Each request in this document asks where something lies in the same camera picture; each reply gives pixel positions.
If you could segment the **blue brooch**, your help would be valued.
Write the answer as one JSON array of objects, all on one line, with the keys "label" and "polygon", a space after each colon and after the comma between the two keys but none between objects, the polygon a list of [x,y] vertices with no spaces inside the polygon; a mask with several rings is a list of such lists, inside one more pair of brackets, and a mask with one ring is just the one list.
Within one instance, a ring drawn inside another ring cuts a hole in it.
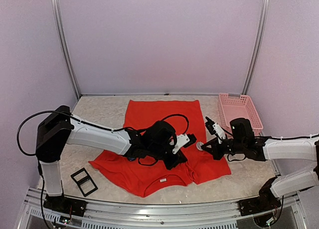
[{"label": "blue brooch", "polygon": [[202,143],[202,142],[197,142],[197,143],[196,143],[196,148],[197,148],[198,150],[202,151],[203,149],[202,149],[201,147],[202,147],[203,145],[204,145],[204,143]]}]

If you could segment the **red t-shirt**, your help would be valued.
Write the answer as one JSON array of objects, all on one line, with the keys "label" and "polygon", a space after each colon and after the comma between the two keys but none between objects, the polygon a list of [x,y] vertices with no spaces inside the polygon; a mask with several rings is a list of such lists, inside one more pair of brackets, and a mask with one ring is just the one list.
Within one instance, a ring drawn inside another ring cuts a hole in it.
[{"label": "red t-shirt", "polygon": [[[177,134],[188,129],[198,141],[206,140],[206,129],[198,100],[129,101],[124,125],[142,129],[168,115],[172,117],[167,122],[176,129]],[[89,163],[113,184],[142,198],[165,187],[187,186],[191,183],[198,185],[231,174],[225,159],[214,160],[212,155],[198,150],[195,145],[182,151],[187,157],[187,162],[171,170],[167,170],[162,161],[155,163],[151,157],[142,159],[141,163],[130,162],[106,150]],[[161,183],[160,179],[163,178],[167,181]]]}]

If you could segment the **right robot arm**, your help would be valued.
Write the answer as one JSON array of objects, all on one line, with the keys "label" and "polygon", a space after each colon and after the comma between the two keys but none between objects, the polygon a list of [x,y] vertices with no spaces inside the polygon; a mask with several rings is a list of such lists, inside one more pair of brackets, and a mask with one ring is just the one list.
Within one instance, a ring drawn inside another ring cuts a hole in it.
[{"label": "right robot arm", "polygon": [[[243,154],[254,161],[276,159],[303,159],[318,162],[319,136],[297,136],[278,138],[256,136],[251,123],[246,118],[236,118],[230,122],[231,131],[206,118],[205,127],[215,138],[201,145],[201,150],[221,160],[225,155]],[[304,168],[285,176],[269,179],[259,190],[259,195],[238,202],[242,216],[257,214],[283,206],[282,197],[291,192],[308,189],[319,184],[319,169]]]}]

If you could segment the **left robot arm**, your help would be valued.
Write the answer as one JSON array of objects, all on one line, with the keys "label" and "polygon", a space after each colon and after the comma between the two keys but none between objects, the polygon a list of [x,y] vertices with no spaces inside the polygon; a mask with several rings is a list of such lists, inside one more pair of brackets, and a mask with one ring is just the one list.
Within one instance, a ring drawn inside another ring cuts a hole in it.
[{"label": "left robot arm", "polygon": [[69,217],[84,216],[87,202],[66,197],[60,173],[62,151],[65,145],[82,145],[106,150],[122,156],[129,161],[140,161],[151,157],[155,162],[162,161],[167,170],[187,161],[181,148],[196,142],[194,134],[184,131],[177,134],[165,118],[143,129],[123,127],[107,128],[84,120],[61,105],[54,111],[42,111],[26,118],[18,127],[16,141],[20,144],[20,131],[32,118],[47,114],[37,127],[36,150],[24,155],[37,158],[38,172],[42,178],[41,209],[67,214]]}]

